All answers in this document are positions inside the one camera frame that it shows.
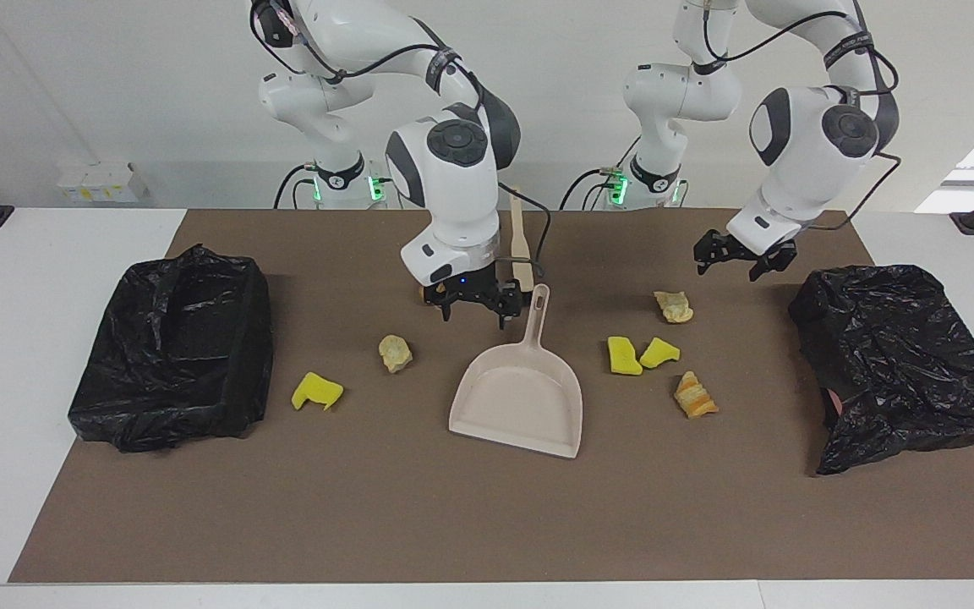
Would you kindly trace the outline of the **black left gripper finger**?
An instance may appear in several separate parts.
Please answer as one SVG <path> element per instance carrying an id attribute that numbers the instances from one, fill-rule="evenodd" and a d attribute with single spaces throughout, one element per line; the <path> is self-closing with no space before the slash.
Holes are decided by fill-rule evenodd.
<path id="1" fill-rule="evenodd" d="M 693 261 L 699 275 L 706 274 L 711 266 L 731 261 L 731 236 L 707 231 L 693 246 Z"/>
<path id="2" fill-rule="evenodd" d="M 768 253 L 759 255 L 749 271 L 751 282 L 756 282 L 768 273 L 784 272 L 788 269 L 799 253 L 795 240 L 785 240 L 770 248 Z"/>

